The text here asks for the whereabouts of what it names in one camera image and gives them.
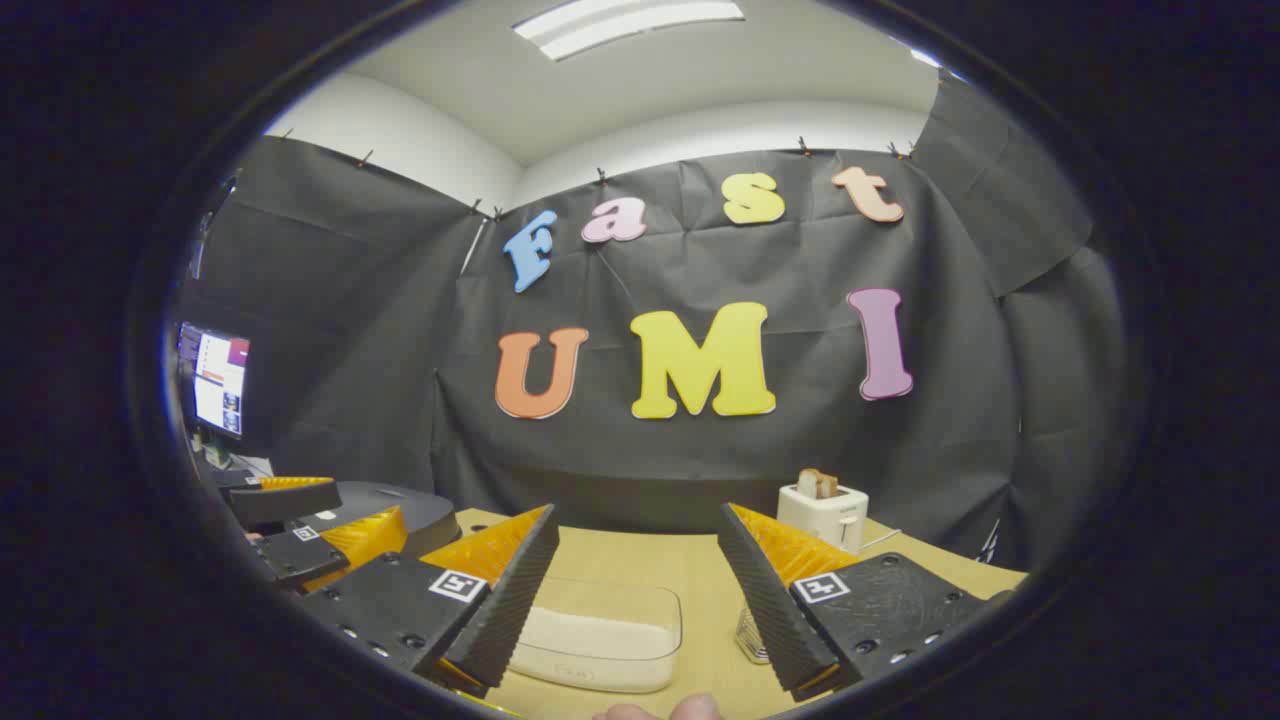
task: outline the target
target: clear plastic container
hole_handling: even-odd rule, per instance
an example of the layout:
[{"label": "clear plastic container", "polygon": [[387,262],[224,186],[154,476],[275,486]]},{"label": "clear plastic container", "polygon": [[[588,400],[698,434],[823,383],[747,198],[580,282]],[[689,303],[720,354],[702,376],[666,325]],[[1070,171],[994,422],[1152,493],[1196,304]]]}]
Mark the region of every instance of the clear plastic container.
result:
[{"label": "clear plastic container", "polygon": [[659,691],[675,674],[681,623],[666,588],[548,577],[508,667],[593,691]]}]

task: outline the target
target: wooden table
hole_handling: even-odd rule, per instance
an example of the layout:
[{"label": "wooden table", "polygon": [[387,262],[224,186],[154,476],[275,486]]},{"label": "wooden table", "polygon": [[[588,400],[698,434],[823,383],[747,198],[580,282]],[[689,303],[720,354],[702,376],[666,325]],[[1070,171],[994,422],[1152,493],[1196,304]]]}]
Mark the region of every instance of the wooden table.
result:
[{"label": "wooden table", "polygon": [[[458,512],[458,525],[493,525],[506,516],[484,510]],[[1025,575],[983,565],[868,520],[863,557],[900,552],[979,598],[1011,589]],[[650,536],[561,528],[559,550],[548,575],[593,582],[659,585],[680,596],[684,643],[676,676],[646,694],[585,691],[508,670],[502,687],[485,698],[531,720],[590,719],[612,705],[630,702],[667,717],[681,698],[710,692],[728,720],[774,715],[795,707],[769,665],[755,665],[733,642],[745,601],[716,536]]]}]

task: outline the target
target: finger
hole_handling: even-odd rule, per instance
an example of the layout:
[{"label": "finger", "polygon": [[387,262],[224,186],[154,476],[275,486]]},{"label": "finger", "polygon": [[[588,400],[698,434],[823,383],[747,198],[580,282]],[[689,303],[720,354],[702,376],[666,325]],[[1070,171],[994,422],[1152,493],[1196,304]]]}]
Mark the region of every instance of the finger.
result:
[{"label": "finger", "polygon": [[639,705],[614,705],[604,714],[605,720],[660,720]]},{"label": "finger", "polygon": [[691,694],[671,711],[671,720],[723,720],[716,698],[707,693]]}]

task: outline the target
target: ceiling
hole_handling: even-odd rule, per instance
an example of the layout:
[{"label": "ceiling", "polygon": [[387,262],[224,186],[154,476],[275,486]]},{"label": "ceiling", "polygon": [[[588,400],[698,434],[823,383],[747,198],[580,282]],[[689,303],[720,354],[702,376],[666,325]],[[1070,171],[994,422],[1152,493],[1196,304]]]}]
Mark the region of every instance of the ceiling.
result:
[{"label": "ceiling", "polygon": [[658,29],[559,63],[511,26],[562,0],[467,0],[349,70],[421,97],[529,167],[637,123],[721,105],[840,100],[927,113],[936,70],[813,0]]}]

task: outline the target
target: black backdrop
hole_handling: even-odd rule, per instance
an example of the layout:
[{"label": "black backdrop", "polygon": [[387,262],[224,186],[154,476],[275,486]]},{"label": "black backdrop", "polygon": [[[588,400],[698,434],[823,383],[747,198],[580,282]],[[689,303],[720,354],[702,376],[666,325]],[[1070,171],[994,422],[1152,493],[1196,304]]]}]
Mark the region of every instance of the black backdrop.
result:
[{"label": "black backdrop", "polygon": [[[1117,292],[1083,202],[1034,138],[945,73],[909,159],[687,160],[498,223],[297,141],[265,138],[242,165],[179,316],[253,341],[247,448],[280,473],[392,482],[506,512],[556,501],[585,527],[708,532],[719,502],[772,512],[777,487],[813,465],[868,492],[892,527],[1027,568],[1107,482],[1097,448],[1120,427],[1115,398],[1140,406],[1143,388],[1121,382]],[[850,165],[887,181],[900,223],[870,222],[831,183]],[[780,220],[724,215],[719,183],[746,172],[777,179]],[[645,200],[648,232],[584,243],[591,209],[625,196]],[[516,295],[502,246],[545,209],[559,217],[550,270]],[[858,393],[865,355],[845,296],[863,287],[902,297],[915,378],[905,397]],[[768,307],[777,409],[632,418],[631,319],[672,310],[700,342],[735,301]],[[545,420],[506,415],[493,397],[498,338],[543,337],[529,366],[538,392],[547,336],[562,327],[590,332],[568,405]]]}]

